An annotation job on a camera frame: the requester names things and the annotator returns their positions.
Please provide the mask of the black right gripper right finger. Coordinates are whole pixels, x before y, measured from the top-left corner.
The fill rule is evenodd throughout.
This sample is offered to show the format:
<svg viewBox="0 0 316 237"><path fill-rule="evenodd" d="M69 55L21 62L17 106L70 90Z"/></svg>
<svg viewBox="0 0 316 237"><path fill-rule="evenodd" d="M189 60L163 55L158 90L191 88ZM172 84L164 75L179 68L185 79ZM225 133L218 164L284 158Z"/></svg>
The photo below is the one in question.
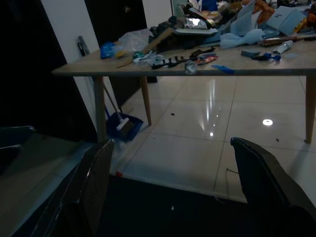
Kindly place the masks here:
<svg viewBox="0 0 316 237"><path fill-rule="evenodd" d="M241 188L266 237L316 237L316 207L261 146L233 137Z"/></svg>

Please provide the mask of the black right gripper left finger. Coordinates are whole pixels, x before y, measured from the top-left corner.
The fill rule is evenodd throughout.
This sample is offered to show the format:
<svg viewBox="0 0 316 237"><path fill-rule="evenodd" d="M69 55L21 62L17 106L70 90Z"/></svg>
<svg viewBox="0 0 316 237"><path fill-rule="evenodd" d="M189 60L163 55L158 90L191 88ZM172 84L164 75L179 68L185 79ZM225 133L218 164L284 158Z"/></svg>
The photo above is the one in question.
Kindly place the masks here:
<svg viewBox="0 0 316 237"><path fill-rule="evenodd" d="M114 146L113 139L92 145L14 237L95 237Z"/></svg>

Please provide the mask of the grey bin lid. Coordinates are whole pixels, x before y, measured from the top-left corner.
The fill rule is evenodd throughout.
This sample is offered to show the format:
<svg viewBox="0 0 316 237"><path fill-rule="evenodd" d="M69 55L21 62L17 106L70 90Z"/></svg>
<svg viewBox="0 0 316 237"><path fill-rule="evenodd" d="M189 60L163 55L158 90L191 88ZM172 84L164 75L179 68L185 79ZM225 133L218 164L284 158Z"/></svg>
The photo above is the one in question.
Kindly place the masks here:
<svg viewBox="0 0 316 237"><path fill-rule="evenodd" d="M93 145L0 127L0 237L14 235Z"/></svg>

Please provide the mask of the dark rubbish bin clear liner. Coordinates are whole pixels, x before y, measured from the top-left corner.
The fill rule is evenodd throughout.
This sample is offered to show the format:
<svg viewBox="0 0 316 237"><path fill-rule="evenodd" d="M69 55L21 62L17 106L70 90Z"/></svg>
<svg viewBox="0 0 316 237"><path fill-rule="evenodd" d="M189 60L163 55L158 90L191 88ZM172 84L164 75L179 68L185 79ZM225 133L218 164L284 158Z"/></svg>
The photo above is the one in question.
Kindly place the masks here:
<svg viewBox="0 0 316 237"><path fill-rule="evenodd" d="M266 237L248 205L111 176L96 237Z"/></svg>

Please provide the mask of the blue dustpan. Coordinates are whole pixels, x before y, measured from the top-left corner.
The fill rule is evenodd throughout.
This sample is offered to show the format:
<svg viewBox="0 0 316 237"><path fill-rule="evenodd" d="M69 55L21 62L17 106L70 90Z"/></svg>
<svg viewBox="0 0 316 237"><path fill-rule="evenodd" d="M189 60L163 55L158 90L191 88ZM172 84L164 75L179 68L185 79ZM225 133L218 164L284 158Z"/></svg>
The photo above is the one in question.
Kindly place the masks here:
<svg viewBox="0 0 316 237"><path fill-rule="evenodd" d="M118 130L118 127L121 122L118 115L120 115L123 120L128 119L127 123L124 124L120 130ZM106 121L106 130L108 136L117 138L123 142L129 142L137 135L143 123L144 122L139 118L122 113L113 113Z"/></svg>

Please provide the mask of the wooden table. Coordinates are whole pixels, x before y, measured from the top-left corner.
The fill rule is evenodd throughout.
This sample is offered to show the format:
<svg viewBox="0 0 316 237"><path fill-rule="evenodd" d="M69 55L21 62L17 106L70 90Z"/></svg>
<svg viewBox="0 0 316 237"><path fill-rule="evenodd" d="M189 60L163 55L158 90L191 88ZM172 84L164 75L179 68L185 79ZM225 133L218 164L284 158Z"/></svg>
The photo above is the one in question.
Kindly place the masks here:
<svg viewBox="0 0 316 237"><path fill-rule="evenodd" d="M311 143L316 113L316 37L308 41L301 39L290 48L291 53L297 54L295 59L282 58L279 62L256 61L241 55L243 46L218 49L218 64L233 70L232 76L306 76L305 118L307 144ZM136 66L132 62L100 58L95 51L78 61L66 64L52 71L61 77L92 77L95 78L94 94L96 109L96 131L98 141L106 139L105 96L103 94L103 77L136 77L138 78L143 95L143 102L148 124L152 124L148 77L185 76L185 66L175 66L172 69L161 68L153 70L148 66Z"/></svg>

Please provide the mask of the blue plastic comb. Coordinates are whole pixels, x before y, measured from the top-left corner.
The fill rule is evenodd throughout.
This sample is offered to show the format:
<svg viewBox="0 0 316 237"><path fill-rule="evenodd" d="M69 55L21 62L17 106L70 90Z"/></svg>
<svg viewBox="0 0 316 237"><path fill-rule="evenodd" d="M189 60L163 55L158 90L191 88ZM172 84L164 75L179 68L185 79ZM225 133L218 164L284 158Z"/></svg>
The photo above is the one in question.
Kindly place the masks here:
<svg viewBox="0 0 316 237"><path fill-rule="evenodd" d="M220 71L222 71L224 73L227 73L227 74L234 74L235 73L234 70L232 70L232 69L230 69L230 68L228 68L226 66L223 66L223 65L212 65L212 67L215 68L215 69L218 69L218 70L220 70Z"/></svg>

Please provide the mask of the small blue plastic object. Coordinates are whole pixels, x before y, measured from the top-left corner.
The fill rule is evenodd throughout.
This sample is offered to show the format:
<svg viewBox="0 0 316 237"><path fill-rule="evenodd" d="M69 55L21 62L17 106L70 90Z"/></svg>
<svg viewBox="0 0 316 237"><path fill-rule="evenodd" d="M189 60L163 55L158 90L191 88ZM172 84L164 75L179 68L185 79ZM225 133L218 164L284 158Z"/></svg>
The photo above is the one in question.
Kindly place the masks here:
<svg viewBox="0 0 316 237"><path fill-rule="evenodd" d="M270 60L270 59L275 60L275 61L280 61L280 59L281 59L280 55L272 55L271 53L264 53L262 55L262 57L263 57L264 61L267 61L267 60Z"/></svg>

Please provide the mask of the blue plastic packet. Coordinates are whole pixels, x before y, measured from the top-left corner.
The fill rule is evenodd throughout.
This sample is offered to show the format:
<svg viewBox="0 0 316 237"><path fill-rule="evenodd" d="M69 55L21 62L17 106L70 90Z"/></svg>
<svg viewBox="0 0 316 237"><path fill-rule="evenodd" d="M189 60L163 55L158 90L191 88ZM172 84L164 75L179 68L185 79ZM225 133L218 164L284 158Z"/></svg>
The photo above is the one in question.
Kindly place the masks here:
<svg viewBox="0 0 316 237"><path fill-rule="evenodd" d="M111 58L115 56L115 44L113 42L106 42L100 47L101 59Z"/></svg>

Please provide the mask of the grey blue flat piece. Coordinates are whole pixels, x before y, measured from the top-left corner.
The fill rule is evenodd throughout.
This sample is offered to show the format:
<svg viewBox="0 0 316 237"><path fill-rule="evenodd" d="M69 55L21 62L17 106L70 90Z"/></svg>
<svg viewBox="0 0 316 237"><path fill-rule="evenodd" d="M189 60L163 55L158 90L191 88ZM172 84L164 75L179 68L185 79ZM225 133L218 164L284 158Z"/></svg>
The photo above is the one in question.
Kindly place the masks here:
<svg viewBox="0 0 316 237"><path fill-rule="evenodd" d="M252 51L245 51L245 50L242 50L241 51L241 56L244 56L244 57L248 57L248 58L254 58L254 57L257 57L260 55L261 52L252 52Z"/></svg>

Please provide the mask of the crumpled white green wrappers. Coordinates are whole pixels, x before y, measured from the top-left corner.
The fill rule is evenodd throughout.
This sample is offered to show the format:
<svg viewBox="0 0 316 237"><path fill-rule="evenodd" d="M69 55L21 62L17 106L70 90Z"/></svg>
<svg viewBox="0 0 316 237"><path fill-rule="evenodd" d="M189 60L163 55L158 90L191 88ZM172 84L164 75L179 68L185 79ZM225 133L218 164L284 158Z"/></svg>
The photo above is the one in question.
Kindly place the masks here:
<svg viewBox="0 0 316 237"><path fill-rule="evenodd" d="M136 51L133 54L132 62L134 64L139 64L139 65L153 66L153 65L161 64L164 59L165 59L164 56L160 54L156 54L152 50L150 50L148 53Z"/></svg>

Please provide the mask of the red blue snack wrapper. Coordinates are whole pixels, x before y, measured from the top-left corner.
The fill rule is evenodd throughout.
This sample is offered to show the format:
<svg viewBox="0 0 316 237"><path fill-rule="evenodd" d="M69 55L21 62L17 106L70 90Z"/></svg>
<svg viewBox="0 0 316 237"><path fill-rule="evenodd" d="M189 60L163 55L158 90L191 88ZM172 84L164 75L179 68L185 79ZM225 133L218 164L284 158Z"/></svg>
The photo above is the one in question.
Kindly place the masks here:
<svg viewBox="0 0 316 237"><path fill-rule="evenodd" d="M197 65L205 65L218 59L217 55L201 56L197 59Z"/></svg>

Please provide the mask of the white squeezed tube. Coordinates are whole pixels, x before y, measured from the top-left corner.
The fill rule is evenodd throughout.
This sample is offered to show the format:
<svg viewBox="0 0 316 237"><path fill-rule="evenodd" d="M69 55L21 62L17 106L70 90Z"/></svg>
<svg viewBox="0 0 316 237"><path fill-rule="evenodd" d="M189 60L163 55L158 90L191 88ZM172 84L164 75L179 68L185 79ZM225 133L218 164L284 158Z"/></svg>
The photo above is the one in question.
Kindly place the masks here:
<svg viewBox="0 0 316 237"><path fill-rule="evenodd" d="M283 54L285 51L292 47L293 43L294 42L292 40L285 41L281 45L273 49L272 52L275 54Z"/></svg>

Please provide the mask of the crumpled silver wrapper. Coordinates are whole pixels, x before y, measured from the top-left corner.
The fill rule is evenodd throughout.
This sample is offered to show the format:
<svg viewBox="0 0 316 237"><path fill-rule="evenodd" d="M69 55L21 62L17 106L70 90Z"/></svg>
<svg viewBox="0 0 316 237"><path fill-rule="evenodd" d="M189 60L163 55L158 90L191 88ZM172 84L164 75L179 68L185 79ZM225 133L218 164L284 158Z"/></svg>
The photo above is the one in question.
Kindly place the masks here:
<svg viewBox="0 0 316 237"><path fill-rule="evenodd" d="M197 64L192 60L185 62L185 74L194 75L197 73Z"/></svg>

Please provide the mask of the black toothed plastic part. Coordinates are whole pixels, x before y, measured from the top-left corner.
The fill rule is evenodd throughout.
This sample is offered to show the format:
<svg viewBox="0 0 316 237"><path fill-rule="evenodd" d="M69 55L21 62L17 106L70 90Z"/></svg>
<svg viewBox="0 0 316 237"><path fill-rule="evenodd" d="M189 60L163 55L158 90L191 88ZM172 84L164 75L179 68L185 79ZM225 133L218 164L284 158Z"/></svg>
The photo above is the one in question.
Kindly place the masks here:
<svg viewBox="0 0 316 237"><path fill-rule="evenodd" d="M176 67L177 65L179 65L181 63L185 63L187 61L189 61L189 59L186 59L184 57L178 58L178 56L175 56L173 58L163 59L160 64L151 65L151 68L153 70L163 68L163 67L173 68L173 67Z"/></svg>

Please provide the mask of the clear plastic bag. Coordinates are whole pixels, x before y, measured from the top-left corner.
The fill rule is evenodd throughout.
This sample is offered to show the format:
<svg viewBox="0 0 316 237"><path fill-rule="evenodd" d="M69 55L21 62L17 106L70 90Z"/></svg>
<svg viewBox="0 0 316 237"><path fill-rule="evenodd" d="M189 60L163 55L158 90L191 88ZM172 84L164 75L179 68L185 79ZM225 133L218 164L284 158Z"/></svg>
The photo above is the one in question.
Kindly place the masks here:
<svg viewBox="0 0 316 237"><path fill-rule="evenodd" d="M125 33L118 40L118 45L124 51L136 52L141 51L148 44L149 35L146 32L134 31Z"/></svg>

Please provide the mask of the long brown stick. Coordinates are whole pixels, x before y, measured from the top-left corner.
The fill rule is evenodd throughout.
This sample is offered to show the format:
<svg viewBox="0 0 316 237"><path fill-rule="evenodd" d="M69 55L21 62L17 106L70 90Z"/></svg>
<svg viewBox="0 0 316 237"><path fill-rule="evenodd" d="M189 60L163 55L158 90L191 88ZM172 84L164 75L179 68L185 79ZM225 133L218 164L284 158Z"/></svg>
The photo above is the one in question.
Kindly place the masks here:
<svg viewBox="0 0 316 237"><path fill-rule="evenodd" d="M262 39L257 44L262 47L268 47L268 46L278 45L289 40L293 42L297 42L300 40L312 41L312 40L316 40L316 34Z"/></svg>

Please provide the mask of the light blue tissue paper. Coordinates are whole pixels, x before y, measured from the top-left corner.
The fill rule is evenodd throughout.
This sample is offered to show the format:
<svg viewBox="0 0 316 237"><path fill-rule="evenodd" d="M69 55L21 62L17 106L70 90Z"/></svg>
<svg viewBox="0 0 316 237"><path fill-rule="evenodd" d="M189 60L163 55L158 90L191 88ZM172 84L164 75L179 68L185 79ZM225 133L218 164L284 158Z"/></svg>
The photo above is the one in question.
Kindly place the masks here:
<svg viewBox="0 0 316 237"><path fill-rule="evenodd" d="M233 48L240 45L252 45L257 43L264 31L258 28L257 20L261 11L253 13L255 0L244 6L235 21L229 24L229 33L220 36L220 47L222 49Z"/></svg>

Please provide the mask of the brown cardboard strip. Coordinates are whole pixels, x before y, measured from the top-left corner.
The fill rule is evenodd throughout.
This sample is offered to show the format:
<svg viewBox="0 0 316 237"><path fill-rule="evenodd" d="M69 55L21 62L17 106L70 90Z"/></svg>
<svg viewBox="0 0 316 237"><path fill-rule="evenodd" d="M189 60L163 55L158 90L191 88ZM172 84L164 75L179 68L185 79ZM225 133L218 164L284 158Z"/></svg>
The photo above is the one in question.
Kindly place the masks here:
<svg viewBox="0 0 316 237"><path fill-rule="evenodd" d="M167 28L163 31L157 38L155 38L151 43L144 47L141 51L144 54L147 54L149 51L155 51L156 47L166 38L173 34L174 30L172 28Z"/></svg>

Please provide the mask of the white cardboard box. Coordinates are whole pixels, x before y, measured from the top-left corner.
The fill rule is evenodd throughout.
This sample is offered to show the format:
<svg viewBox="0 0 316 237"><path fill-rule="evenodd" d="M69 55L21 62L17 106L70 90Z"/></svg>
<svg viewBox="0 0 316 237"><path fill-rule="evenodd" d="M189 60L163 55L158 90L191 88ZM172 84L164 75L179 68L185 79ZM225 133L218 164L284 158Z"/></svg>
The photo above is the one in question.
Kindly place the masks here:
<svg viewBox="0 0 316 237"><path fill-rule="evenodd" d="M305 18L305 14L294 7L280 6L268 19L266 25L289 36Z"/></svg>

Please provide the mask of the white flat tray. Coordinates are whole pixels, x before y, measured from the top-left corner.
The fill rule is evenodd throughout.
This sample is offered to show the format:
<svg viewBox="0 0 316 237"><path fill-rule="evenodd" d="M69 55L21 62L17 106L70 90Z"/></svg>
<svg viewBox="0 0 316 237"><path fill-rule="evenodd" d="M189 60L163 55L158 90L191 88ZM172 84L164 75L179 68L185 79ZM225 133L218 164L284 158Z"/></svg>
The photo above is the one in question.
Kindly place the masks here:
<svg viewBox="0 0 316 237"><path fill-rule="evenodd" d="M181 36L212 36L216 33L218 33L217 29L208 29L208 30L176 29L174 30L175 35L181 35Z"/></svg>

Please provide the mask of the silver foil bag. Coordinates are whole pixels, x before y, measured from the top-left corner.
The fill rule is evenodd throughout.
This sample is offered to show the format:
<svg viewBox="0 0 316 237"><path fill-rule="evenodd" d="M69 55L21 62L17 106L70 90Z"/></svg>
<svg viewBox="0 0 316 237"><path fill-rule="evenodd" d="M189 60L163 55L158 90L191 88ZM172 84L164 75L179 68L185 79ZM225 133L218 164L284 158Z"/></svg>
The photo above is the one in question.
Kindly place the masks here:
<svg viewBox="0 0 316 237"><path fill-rule="evenodd" d="M198 18L185 18L184 29L207 30L207 24Z"/></svg>

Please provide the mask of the grey tool leaning on wall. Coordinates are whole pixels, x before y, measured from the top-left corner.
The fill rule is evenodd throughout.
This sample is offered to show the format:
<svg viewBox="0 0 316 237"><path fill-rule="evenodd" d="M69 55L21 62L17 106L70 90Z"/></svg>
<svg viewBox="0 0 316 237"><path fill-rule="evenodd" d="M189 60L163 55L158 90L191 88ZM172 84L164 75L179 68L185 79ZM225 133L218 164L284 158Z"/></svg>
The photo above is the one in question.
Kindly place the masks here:
<svg viewBox="0 0 316 237"><path fill-rule="evenodd" d="M79 51L80 51L82 57L90 54L90 51L89 51L82 36L78 36L77 46L79 48Z"/></svg>

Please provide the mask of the black plastic bracket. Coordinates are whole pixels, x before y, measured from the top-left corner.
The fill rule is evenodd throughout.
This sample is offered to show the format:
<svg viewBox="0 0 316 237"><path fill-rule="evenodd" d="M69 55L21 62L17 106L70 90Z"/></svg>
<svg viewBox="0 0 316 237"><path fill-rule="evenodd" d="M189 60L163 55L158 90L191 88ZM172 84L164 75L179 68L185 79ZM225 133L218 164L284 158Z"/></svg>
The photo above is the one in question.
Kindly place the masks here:
<svg viewBox="0 0 316 237"><path fill-rule="evenodd" d="M211 47L208 50L196 50L194 52L191 53L190 55L190 60L192 61L196 61L198 59L198 56L201 54L205 54L205 53L212 53L215 50L215 47Z"/></svg>

